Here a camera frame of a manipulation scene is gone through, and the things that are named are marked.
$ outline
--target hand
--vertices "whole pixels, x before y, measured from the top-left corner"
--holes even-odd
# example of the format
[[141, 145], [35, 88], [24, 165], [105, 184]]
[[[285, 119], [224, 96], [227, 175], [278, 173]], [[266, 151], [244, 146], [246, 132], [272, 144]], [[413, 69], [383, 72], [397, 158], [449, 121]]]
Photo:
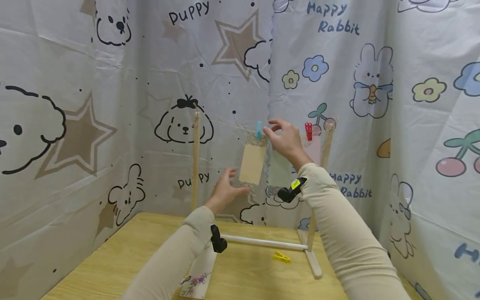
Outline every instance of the hand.
[[208, 207], [216, 216], [229, 205], [237, 196], [250, 193], [249, 188], [234, 188], [230, 178], [235, 177], [235, 168], [228, 168], [216, 182], [212, 195], [204, 206]]
[[307, 164], [313, 162], [303, 150], [300, 140], [300, 131], [297, 127], [282, 119], [268, 121], [272, 128], [264, 127], [264, 133], [272, 143], [273, 149], [284, 156], [293, 165], [296, 172]]

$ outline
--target red clothespin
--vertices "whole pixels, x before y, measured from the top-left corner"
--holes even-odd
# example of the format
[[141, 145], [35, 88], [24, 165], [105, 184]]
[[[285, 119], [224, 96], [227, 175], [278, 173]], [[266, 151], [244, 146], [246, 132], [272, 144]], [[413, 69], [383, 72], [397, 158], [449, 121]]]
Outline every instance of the red clothespin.
[[307, 133], [307, 141], [312, 140], [312, 123], [305, 123], [305, 132]]

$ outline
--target white curtain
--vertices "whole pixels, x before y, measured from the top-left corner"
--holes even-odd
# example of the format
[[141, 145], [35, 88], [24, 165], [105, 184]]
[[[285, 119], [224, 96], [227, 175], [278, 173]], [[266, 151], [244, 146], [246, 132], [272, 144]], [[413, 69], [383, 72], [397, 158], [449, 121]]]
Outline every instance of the white curtain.
[[[0, 300], [39, 299], [139, 211], [186, 216], [248, 131], [328, 171], [425, 300], [480, 298], [477, 0], [0, 2]], [[309, 226], [269, 187], [219, 220]]]

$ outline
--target blue clothespin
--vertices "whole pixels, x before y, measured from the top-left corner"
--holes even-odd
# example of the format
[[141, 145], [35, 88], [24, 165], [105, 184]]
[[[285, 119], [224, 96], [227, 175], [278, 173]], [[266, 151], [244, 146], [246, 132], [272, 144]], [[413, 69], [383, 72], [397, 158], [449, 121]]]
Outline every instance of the blue clothespin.
[[258, 121], [257, 123], [257, 140], [260, 140], [260, 138], [262, 137], [262, 122], [261, 121]]

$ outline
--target wooden base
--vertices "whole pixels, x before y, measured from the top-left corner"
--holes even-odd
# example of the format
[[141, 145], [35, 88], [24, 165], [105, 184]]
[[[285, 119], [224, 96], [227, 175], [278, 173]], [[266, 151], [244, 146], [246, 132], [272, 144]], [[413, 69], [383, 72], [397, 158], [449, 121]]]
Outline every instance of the wooden base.
[[216, 252], [212, 243], [193, 261], [188, 276], [181, 285], [180, 296], [193, 299], [205, 299], [208, 284], [215, 264]]
[[[297, 230], [297, 233], [300, 238], [300, 242], [303, 245], [307, 245], [308, 239], [308, 231], [305, 230]], [[322, 277], [322, 268], [318, 264], [317, 257], [315, 256], [314, 252], [308, 251], [307, 249], [303, 250], [305, 255], [307, 256], [307, 261], [310, 265], [310, 269], [312, 270], [313, 278], [320, 279]]]

